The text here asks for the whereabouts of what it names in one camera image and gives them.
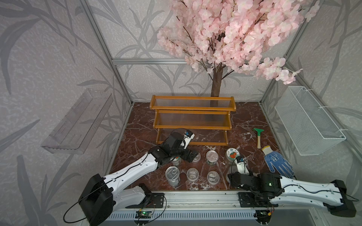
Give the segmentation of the small clear tub pink label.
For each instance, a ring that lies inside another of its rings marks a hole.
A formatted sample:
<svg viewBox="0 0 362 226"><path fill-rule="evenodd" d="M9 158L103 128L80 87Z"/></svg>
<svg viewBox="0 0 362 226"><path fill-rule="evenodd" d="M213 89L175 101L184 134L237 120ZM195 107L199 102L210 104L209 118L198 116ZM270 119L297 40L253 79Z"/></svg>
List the small clear tub pink label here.
<svg viewBox="0 0 362 226"><path fill-rule="evenodd" d="M201 159L201 155L198 153L196 157L193 159L192 164L197 164Z"/></svg>

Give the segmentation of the small clear tub red label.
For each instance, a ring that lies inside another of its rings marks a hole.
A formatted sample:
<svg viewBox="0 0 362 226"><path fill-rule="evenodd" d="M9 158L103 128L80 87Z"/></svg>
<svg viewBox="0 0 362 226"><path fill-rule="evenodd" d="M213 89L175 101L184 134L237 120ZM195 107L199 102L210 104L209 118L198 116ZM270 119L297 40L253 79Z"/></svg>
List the small clear tub red label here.
<svg viewBox="0 0 362 226"><path fill-rule="evenodd" d="M186 175L187 179L191 182L195 182L199 179L199 171L195 168L188 169Z"/></svg>

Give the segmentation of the green silver-top tin can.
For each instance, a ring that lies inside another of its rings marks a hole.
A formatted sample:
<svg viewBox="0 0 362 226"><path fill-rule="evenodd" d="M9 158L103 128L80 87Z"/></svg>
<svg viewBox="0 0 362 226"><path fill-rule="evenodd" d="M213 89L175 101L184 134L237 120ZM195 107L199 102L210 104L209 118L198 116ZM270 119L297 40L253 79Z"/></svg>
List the green silver-top tin can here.
<svg viewBox="0 0 362 226"><path fill-rule="evenodd" d="M206 163L208 165L216 165L219 160L219 155L216 151L210 150L206 154Z"/></svg>

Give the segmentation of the green white tin can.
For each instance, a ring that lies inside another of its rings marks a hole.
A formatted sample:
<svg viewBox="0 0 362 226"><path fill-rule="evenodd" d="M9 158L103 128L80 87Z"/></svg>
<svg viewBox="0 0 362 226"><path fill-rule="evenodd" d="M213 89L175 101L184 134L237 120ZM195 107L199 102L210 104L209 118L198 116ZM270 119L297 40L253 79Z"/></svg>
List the green white tin can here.
<svg viewBox="0 0 362 226"><path fill-rule="evenodd" d="M167 168L165 177L168 183L173 187L177 187L180 183L180 171L176 166Z"/></svg>

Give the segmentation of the clear jar red label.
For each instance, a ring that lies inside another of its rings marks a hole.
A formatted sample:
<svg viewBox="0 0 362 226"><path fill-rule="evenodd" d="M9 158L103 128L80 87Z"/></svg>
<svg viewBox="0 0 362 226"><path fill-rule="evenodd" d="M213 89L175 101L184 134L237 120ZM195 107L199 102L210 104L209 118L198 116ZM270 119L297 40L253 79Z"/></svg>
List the clear jar red label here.
<svg viewBox="0 0 362 226"><path fill-rule="evenodd" d="M226 150L225 152L225 156L226 159L230 162L233 163L234 160L236 159L236 157L240 156L240 153L237 149L235 148L229 148Z"/></svg>

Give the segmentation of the orange wooden three-tier shelf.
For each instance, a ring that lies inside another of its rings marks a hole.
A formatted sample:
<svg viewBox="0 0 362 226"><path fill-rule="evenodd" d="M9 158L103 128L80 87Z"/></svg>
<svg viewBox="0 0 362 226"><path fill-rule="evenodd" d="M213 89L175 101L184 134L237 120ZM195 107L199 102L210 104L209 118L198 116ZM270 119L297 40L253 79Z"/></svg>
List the orange wooden three-tier shelf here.
<svg viewBox="0 0 362 226"><path fill-rule="evenodd" d="M224 141L193 141L192 145L228 146L228 131L232 129L231 112L236 111L234 97L156 96L150 101L155 111L153 127L156 143L161 144L163 130L187 129L221 131Z"/></svg>

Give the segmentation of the tall jar strawberry lid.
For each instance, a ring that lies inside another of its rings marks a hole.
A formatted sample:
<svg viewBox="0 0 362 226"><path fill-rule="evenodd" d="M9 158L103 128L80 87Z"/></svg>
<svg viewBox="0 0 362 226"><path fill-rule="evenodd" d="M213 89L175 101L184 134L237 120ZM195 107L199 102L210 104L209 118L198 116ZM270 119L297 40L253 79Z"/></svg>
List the tall jar strawberry lid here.
<svg viewBox="0 0 362 226"><path fill-rule="evenodd" d="M178 167L181 164L181 162L182 162L181 157L176 157L173 159L172 164L173 164L173 166Z"/></svg>

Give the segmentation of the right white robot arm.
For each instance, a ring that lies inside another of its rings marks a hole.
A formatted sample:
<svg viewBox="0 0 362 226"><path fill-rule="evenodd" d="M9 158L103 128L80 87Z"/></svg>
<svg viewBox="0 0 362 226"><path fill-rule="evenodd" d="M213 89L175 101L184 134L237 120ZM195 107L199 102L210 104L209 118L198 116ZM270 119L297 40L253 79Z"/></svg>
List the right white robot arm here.
<svg viewBox="0 0 362 226"><path fill-rule="evenodd" d="M241 207L268 208L295 204L326 209L337 217L353 218L357 213L354 206L356 199L348 196L342 180L318 184L271 173L255 177L239 172L227 177L230 185L240 190L238 198Z"/></svg>

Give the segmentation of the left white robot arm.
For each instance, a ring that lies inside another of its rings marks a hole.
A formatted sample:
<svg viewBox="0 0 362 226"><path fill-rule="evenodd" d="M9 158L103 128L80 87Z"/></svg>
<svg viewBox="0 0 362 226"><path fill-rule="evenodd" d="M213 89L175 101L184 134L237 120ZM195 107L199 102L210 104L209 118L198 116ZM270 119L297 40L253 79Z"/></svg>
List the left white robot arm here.
<svg viewBox="0 0 362 226"><path fill-rule="evenodd" d="M118 209L146 206L152 192L145 186L139 185L133 189L128 189L128 186L176 158L193 162L198 152L188 149L188 145L194 136L190 130L183 134L172 132L164 142L152 147L140 159L123 169L104 177L100 174L92 176L78 200L89 224L100 225Z"/></svg>

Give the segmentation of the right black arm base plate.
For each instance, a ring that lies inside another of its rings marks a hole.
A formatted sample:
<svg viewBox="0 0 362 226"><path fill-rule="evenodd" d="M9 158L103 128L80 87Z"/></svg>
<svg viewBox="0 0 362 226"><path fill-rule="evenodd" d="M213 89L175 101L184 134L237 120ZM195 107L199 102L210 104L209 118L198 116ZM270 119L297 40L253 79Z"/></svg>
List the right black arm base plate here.
<svg viewBox="0 0 362 226"><path fill-rule="evenodd" d="M267 208L278 207L278 204L271 204L269 201L251 192L238 192L238 200L241 208Z"/></svg>

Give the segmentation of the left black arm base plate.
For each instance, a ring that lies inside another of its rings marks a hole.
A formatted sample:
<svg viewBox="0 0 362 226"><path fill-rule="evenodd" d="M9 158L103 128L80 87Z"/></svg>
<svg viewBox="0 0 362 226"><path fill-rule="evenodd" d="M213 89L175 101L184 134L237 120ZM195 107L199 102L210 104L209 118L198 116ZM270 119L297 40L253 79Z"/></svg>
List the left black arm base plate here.
<svg viewBox="0 0 362 226"><path fill-rule="evenodd" d="M126 209L163 208L165 203L164 193L147 194L140 204L126 206Z"/></svg>

